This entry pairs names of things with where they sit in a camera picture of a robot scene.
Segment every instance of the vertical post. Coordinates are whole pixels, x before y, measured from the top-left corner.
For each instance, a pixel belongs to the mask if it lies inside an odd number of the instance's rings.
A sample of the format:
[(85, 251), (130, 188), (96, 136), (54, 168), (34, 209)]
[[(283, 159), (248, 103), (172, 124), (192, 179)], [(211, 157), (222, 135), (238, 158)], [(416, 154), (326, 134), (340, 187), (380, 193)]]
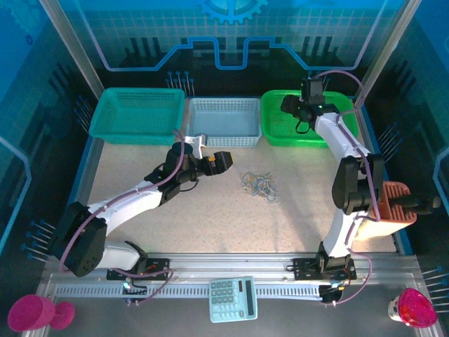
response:
[(93, 94), (97, 99), (100, 99), (105, 88), (58, 0), (39, 0), (39, 2), (53, 23), (53, 26), (60, 35)]
[[(366, 75), (363, 78), (363, 85), (365, 86), (366, 95), (373, 88), (374, 83), (377, 81), (377, 78), (380, 75), (380, 72), (384, 69), (390, 55), (393, 53), (394, 49), (396, 49), (399, 40), (403, 36), (408, 24), (412, 20), (418, 6), (421, 4), (421, 0), (410, 0), (405, 8), (402, 11), (401, 16), (396, 21), (396, 26), (393, 29), (390, 37), (388, 38), (382, 52), (379, 54), (377, 60), (370, 66)], [(356, 103), (355, 106), (359, 106), (362, 100), (360, 89), (356, 94)]]

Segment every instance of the calculator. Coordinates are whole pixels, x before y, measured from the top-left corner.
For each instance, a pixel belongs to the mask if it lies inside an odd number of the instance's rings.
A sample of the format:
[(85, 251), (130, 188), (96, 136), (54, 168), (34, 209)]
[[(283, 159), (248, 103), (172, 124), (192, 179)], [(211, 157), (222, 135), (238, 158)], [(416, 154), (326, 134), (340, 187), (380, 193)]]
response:
[(246, 321), (257, 318), (254, 279), (216, 279), (209, 284), (212, 323)]

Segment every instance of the pink cup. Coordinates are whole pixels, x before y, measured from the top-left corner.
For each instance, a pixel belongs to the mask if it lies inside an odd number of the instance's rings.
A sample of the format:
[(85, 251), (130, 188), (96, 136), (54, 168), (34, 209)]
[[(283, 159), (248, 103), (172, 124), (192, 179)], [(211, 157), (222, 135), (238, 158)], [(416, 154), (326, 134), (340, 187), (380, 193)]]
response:
[(40, 329), (51, 322), (55, 311), (49, 298), (26, 295), (9, 310), (8, 325), (16, 332)]
[(9, 310), (8, 325), (16, 331), (30, 331), (47, 324), (56, 330), (67, 328), (75, 317), (75, 307), (70, 302), (54, 305), (49, 298), (26, 295)]

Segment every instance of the beige work surface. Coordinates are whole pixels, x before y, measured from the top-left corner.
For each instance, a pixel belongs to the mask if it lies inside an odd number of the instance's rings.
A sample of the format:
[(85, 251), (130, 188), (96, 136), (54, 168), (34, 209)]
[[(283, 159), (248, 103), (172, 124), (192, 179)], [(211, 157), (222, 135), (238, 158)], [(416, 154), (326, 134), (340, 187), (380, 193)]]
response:
[[(135, 185), (164, 162), (169, 147), (105, 143), (90, 203)], [(335, 212), (331, 187), (337, 161), (329, 149), (272, 147), (207, 148), (232, 152), (225, 173), (201, 177), (191, 192), (144, 212), (115, 229), (108, 239), (131, 240), (150, 252), (315, 252)], [(271, 172), (279, 204), (241, 190), (244, 173)], [(355, 251), (395, 251), (391, 236), (355, 242)]]

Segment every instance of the robotic arm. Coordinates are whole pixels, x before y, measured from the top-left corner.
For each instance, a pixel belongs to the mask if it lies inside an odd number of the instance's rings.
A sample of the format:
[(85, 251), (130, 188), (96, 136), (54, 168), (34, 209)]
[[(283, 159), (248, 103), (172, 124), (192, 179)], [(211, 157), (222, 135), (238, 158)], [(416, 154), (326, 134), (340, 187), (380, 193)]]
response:
[[(340, 162), (332, 187), (337, 211), (328, 236), (320, 243), (316, 261), (311, 264), (319, 279), (323, 279), (327, 272), (335, 274), (348, 270), (351, 263), (348, 249), (362, 222), (361, 217), (367, 216), (381, 197), (384, 162), (380, 154), (371, 154), (355, 139), (344, 125), (336, 106), (326, 104), (321, 79), (302, 80), (301, 97), (287, 95), (281, 110), (299, 119), (296, 130), (301, 123), (309, 124), (309, 129), (325, 140)], [(376, 200), (371, 198), (366, 162), (372, 173)]]
[[(221, 151), (214, 156), (203, 157), (201, 144), (204, 140), (204, 136), (186, 137), (186, 142), (192, 143), (193, 147), (185, 143), (183, 158), (181, 143), (173, 144), (163, 164), (92, 219), (70, 249), (64, 261), (65, 266), (78, 277), (87, 275), (95, 268), (120, 268), (135, 273), (144, 270), (147, 254), (142, 249), (132, 242), (107, 242), (106, 237), (122, 223), (142, 212), (162, 206), (178, 193), (184, 192), (181, 190), (183, 183), (198, 183), (201, 176), (214, 176), (227, 171), (232, 165), (231, 154)], [(182, 164), (176, 174), (166, 183), (151, 189), (152, 185), (167, 179), (174, 172), (179, 160)], [(48, 243), (50, 253), (61, 259), (80, 225), (113, 199), (89, 206), (79, 202), (69, 205)]]

